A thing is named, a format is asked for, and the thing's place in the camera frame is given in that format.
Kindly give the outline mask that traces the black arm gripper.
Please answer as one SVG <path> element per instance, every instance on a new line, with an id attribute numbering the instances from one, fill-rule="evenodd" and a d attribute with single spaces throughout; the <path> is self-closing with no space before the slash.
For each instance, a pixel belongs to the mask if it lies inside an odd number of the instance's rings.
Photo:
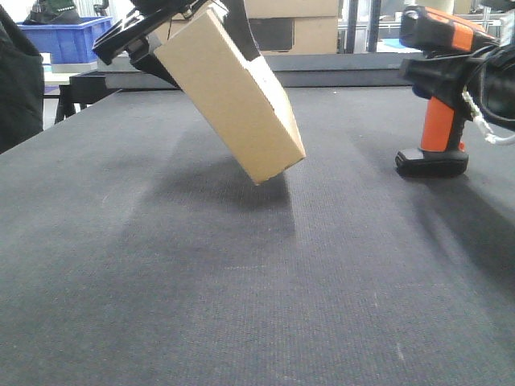
<path id="1" fill-rule="evenodd" d="M 431 52 L 403 60 L 401 77 L 415 95 L 436 97 L 472 119 L 463 92 L 468 92 L 488 123 L 514 129 L 514 46 L 489 44 L 470 53 Z"/>

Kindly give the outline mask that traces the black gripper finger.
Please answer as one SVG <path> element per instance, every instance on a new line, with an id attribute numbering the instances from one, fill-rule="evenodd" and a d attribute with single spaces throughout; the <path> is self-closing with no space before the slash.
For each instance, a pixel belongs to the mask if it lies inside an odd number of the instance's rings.
<path id="1" fill-rule="evenodd" d="M 224 27 L 240 53 L 248 61 L 253 61 L 261 55 L 253 37 L 246 13 L 244 0 L 223 0 L 228 10 Z"/>
<path id="2" fill-rule="evenodd" d="M 116 22 L 93 44 L 93 52 L 105 64 L 125 51 L 129 45 L 149 35 L 176 14 L 190 18 L 207 1 L 194 0 L 133 0 L 134 8 Z"/>

